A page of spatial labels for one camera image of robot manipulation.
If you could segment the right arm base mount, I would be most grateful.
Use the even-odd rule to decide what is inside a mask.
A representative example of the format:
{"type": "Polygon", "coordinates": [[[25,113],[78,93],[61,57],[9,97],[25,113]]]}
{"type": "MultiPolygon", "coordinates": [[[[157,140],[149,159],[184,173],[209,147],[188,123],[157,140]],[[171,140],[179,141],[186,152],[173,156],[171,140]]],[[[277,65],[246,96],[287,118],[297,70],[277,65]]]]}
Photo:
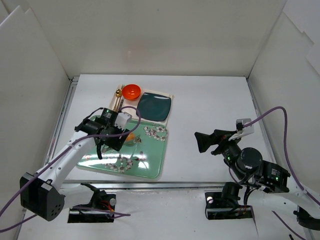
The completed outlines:
{"type": "Polygon", "coordinates": [[[235,182],[226,182],[221,191],[205,192],[204,215],[207,220],[253,219],[253,209],[240,204],[239,192],[243,187],[235,182]]]}

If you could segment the silver metal tongs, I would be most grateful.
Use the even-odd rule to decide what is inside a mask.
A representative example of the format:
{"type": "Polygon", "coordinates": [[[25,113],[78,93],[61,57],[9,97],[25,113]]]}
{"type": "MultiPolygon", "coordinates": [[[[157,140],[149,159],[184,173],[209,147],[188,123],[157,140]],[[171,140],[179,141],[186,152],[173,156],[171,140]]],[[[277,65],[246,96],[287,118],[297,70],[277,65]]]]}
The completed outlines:
{"type": "Polygon", "coordinates": [[[141,136],[140,135],[136,135],[136,138],[135,138],[135,140],[134,140],[134,142],[124,142],[124,145],[125,146],[133,146],[133,145],[135,145],[135,144],[138,144],[138,143],[141,143],[142,142],[142,140],[141,140],[141,136]]]}

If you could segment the round bread bun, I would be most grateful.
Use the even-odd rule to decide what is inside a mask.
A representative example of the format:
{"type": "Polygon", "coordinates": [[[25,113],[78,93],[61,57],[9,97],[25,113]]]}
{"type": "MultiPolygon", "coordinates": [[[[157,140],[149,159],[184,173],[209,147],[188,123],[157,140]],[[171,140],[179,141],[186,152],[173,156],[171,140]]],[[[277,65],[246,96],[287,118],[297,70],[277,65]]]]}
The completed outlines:
{"type": "Polygon", "coordinates": [[[135,139],[136,139],[136,135],[135,135],[133,132],[131,132],[131,133],[127,136],[125,142],[134,142],[135,139]]]}

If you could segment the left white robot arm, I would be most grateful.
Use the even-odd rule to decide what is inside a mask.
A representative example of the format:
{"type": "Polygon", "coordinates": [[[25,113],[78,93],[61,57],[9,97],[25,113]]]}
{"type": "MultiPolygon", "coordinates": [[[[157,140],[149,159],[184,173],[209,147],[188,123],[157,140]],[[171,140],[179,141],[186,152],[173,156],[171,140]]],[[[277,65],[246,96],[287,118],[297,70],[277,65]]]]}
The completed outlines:
{"type": "Polygon", "coordinates": [[[20,178],[20,203],[27,210],[47,220],[54,220],[64,209],[105,210],[101,201],[108,194],[89,183],[77,187],[62,188],[71,170],[92,149],[102,157],[102,147],[119,151],[128,134],[126,125],[132,119],[127,112],[116,112],[102,108],[101,115],[85,117],[74,128],[72,138],[62,150],[35,174],[25,173],[20,178]]]}

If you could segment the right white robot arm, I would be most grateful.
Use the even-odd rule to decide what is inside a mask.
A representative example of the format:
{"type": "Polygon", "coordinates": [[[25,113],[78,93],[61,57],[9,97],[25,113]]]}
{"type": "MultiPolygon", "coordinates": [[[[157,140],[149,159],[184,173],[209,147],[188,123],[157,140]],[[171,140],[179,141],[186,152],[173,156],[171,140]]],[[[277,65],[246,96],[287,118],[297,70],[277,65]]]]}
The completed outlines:
{"type": "Polygon", "coordinates": [[[282,166],[263,160],[257,149],[241,149],[238,143],[250,134],[252,130],[216,129],[212,134],[195,132],[199,152],[217,146],[211,154],[221,155],[237,177],[235,182],[226,182],[221,192],[205,193],[205,216],[209,220],[238,218],[254,207],[265,207],[296,217],[300,226],[318,231],[320,195],[299,184],[282,166]]]}

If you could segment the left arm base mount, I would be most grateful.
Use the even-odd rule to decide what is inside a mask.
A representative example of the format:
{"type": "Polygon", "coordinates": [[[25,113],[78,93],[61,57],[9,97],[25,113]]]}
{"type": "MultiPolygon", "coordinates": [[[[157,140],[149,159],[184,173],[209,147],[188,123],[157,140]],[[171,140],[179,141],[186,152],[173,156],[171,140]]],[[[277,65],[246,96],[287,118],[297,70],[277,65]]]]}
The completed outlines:
{"type": "MultiPolygon", "coordinates": [[[[93,190],[94,194],[88,204],[80,204],[81,207],[87,207],[91,209],[105,210],[113,212],[115,210],[116,195],[112,193],[106,193],[104,190],[100,190],[88,183],[81,183],[82,187],[86,186],[93,190]]],[[[75,209],[71,208],[68,214],[68,224],[94,224],[94,223],[113,223],[114,214],[87,210],[87,209],[75,209]]]]}

